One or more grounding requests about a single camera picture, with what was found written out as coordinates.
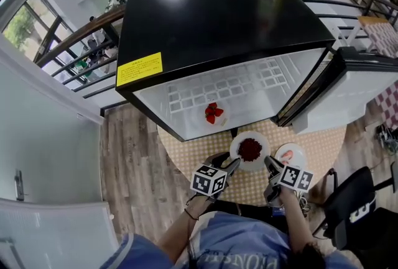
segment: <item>chair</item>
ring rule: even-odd
[[[376,186],[368,167],[353,173],[340,186],[334,170],[335,190],[323,204],[325,220],[315,229],[314,236],[324,228],[323,236],[331,239],[339,250],[352,251],[365,269],[395,268],[398,258],[398,214],[376,208],[376,191],[398,188],[398,165],[391,165],[392,177]]]

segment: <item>balcony railing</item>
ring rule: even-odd
[[[317,14],[317,16],[320,19],[341,19],[343,21],[349,21],[349,20],[356,20],[359,15],[362,16],[375,16],[375,17],[386,17],[389,22],[392,25],[395,25],[397,22],[398,18],[398,6],[391,3],[388,0],[349,0],[347,1],[335,1],[335,0],[303,0],[303,2],[311,4],[311,3],[318,3],[319,5],[331,5],[331,6],[340,6],[340,7],[352,7],[355,8],[354,12],[352,15],[340,15],[340,14]],[[82,39],[86,38],[93,32],[99,29],[104,29],[106,27],[110,27],[111,24],[115,21],[118,21],[123,18],[124,16],[124,9],[125,5],[119,6],[112,11],[109,11],[99,18],[95,19],[94,21],[88,23],[87,25],[83,26],[79,30],[77,30],[75,33],[71,34],[66,40],[58,44],[56,47],[51,49],[48,53],[46,53],[40,60],[36,62],[38,66],[43,67],[45,66],[48,62],[54,60],[58,55],[61,53],[67,51],[72,45],[75,43],[81,41]],[[339,26],[338,27],[340,31],[340,39],[342,39],[342,42],[344,43],[344,39],[348,38],[349,31],[353,30],[354,27],[351,25],[346,25],[346,26]],[[367,38],[367,35],[364,34],[358,34],[356,39],[365,39]],[[118,44],[118,36],[112,36],[112,38],[108,38],[108,41],[105,42],[104,44],[96,47],[95,49],[90,50],[89,52],[84,53],[82,56],[75,58],[73,61],[71,61],[69,64],[63,66],[61,69],[57,70],[55,73],[52,74],[52,76],[56,76],[62,71],[66,71],[68,69],[73,68],[73,66],[78,63],[79,61],[82,61],[86,59],[88,56],[97,53],[98,51],[102,50],[104,47],[109,45],[110,43],[113,44]],[[104,58],[102,61],[88,66],[84,69],[82,69],[77,75],[69,78],[63,84],[67,84],[73,80],[77,80],[81,77],[84,78],[88,73],[91,71],[95,71],[101,67],[104,67],[106,65],[116,64],[116,59],[117,57],[111,57],[111,58]],[[93,86],[95,88],[95,84],[98,84],[104,80],[114,78],[116,76],[116,71],[109,71],[108,73],[104,73],[103,76],[100,76],[99,78],[95,78],[93,80],[89,80],[89,82],[85,83],[84,85],[74,89],[75,92],[77,91],[83,91],[89,87],[91,89],[87,89],[86,94],[81,94],[83,98],[89,99],[92,98],[93,96],[96,96],[97,94],[104,93],[106,91],[114,89],[114,81],[111,84],[107,85],[102,85],[98,89],[93,90]]]

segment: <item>wrist strap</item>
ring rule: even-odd
[[[192,217],[192,215],[187,211],[187,209],[185,208],[184,211],[188,214],[189,217],[191,217],[194,221],[198,221],[199,218],[194,218]]]

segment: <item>table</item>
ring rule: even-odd
[[[294,142],[302,146],[308,158],[307,168],[314,172],[313,186],[334,164],[344,141],[346,127],[296,135],[291,127],[278,127],[270,120],[263,120],[240,127],[238,133],[249,130],[258,131],[268,138],[271,155],[286,143]],[[228,151],[232,142],[229,131],[188,142],[178,141],[159,126],[158,131],[168,155],[189,180],[193,169],[199,163],[203,163],[212,154]],[[263,206],[266,201],[262,193],[267,185],[266,168],[256,172],[237,170],[220,199]]]

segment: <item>red strawberry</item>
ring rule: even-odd
[[[222,110],[222,109],[216,109],[216,111],[215,111],[216,117],[219,117],[220,115],[222,115],[223,112],[224,112],[224,110]]]
[[[216,117],[214,116],[214,114],[209,114],[209,115],[206,117],[206,120],[207,120],[207,122],[209,122],[209,123],[211,123],[211,124],[214,124],[214,122],[216,122]]]
[[[214,114],[214,113],[215,113],[215,111],[212,107],[207,107],[205,110],[206,116],[208,116],[209,114]]]

